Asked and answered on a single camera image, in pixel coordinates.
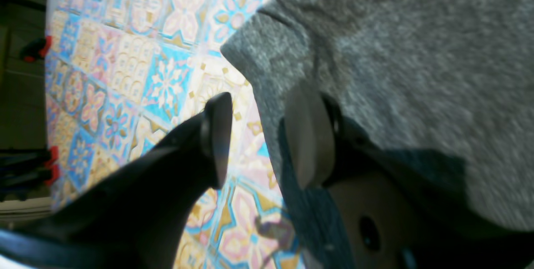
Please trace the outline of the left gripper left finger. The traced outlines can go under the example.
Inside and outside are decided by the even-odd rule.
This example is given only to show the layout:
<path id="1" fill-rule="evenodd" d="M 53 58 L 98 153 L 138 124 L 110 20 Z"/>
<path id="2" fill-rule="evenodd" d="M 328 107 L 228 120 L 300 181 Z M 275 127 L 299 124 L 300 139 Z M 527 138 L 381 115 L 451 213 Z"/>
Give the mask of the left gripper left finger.
<path id="1" fill-rule="evenodd" d="M 225 183 L 232 96 L 51 216 L 1 230 L 1 256 L 37 269 L 171 269 L 187 218 L 208 189 Z"/>

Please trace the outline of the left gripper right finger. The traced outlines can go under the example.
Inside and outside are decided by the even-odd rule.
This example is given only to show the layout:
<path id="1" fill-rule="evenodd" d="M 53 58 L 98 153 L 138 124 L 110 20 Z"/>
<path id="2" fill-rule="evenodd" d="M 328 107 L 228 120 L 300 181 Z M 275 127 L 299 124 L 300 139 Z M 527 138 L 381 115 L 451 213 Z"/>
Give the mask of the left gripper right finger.
<path id="1" fill-rule="evenodd" d="M 288 92 L 285 138 L 302 189 L 330 193 L 358 269 L 524 269 L 533 232 L 499 227 L 380 149 L 338 102 L 299 81 Z"/>

